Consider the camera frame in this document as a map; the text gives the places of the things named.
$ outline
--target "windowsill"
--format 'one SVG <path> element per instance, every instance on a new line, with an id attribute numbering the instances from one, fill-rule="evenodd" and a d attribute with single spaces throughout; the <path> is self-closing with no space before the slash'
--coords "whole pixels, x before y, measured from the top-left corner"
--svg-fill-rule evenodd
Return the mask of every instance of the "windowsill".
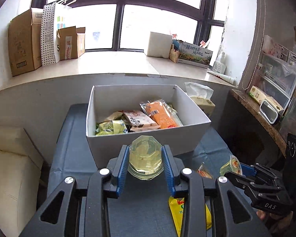
<path id="1" fill-rule="evenodd" d="M 207 73 L 207 69 L 173 63 L 169 59 L 148 57 L 141 52 L 87 52 L 78 59 L 59 61 L 16 77 L 12 77 L 1 90 L 44 79 L 85 74 L 124 74 L 146 77 L 184 77 L 232 86 Z"/>

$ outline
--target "sofa cushion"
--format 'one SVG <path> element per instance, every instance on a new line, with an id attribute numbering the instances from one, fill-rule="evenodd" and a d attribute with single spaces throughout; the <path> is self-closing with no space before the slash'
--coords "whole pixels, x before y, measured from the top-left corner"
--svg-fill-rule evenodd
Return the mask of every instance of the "sofa cushion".
<path id="1" fill-rule="evenodd" d="M 23 128 L 0 126 L 0 150 L 29 156 L 39 169 L 42 168 L 43 158 Z"/>
<path id="2" fill-rule="evenodd" d="M 36 211 L 40 169 L 27 156 L 0 151 L 0 229 L 18 237 Z"/>

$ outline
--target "triangular cutout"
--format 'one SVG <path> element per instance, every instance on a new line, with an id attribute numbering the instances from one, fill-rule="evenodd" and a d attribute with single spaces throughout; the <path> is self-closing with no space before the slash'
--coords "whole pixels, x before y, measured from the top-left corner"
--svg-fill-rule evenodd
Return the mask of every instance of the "triangular cutout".
<path id="1" fill-rule="evenodd" d="M 60 191 L 49 206 L 45 209 L 41 215 L 41 221 L 48 222 L 51 224 L 57 224 L 60 207 L 62 206 L 62 199 L 64 198 L 65 192 Z"/>
<path id="2" fill-rule="evenodd" d="M 227 192 L 229 204 L 231 208 L 232 219 L 235 224 L 247 222 L 251 219 L 251 216 L 241 204 L 241 202 L 237 199 L 232 191 Z"/>

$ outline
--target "window frame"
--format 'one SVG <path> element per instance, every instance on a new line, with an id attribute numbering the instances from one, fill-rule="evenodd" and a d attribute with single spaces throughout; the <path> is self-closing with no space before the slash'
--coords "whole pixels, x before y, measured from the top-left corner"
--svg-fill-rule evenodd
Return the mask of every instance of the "window frame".
<path id="1" fill-rule="evenodd" d="M 199 45 L 202 40 L 208 40 L 212 26 L 224 26 L 225 21 L 213 20 L 216 0 L 201 0 L 200 8 L 179 2 L 177 0 L 77 0 L 71 4 L 72 8 L 100 5 L 100 4 L 116 4 L 113 42 L 112 48 L 86 49 L 89 51 L 137 51 L 143 52 L 141 49 L 125 49 L 120 48 L 123 12 L 125 5 L 139 5 L 157 8 L 165 11 L 174 12 L 191 19 L 197 20 L 197 26 L 194 36 L 194 44 Z M 47 4 L 47 0 L 32 0 L 32 8 L 43 8 Z"/>

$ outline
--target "white tube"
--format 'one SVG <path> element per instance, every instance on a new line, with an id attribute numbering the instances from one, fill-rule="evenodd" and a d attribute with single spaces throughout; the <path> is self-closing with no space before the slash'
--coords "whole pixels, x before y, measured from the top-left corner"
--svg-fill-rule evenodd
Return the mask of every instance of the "white tube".
<path id="1" fill-rule="evenodd" d="M 225 80 L 226 82 L 228 82 L 229 84 L 234 84 L 234 78 L 231 77 L 231 76 L 226 76 L 224 74 L 220 74 L 220 73 L 217 73 L 217 72 L 213 72 L 213 71 L 208 71 L 207 73 L 210 73 L 216 77 L 219 77 L 220 79 L 222 80 Z"/>

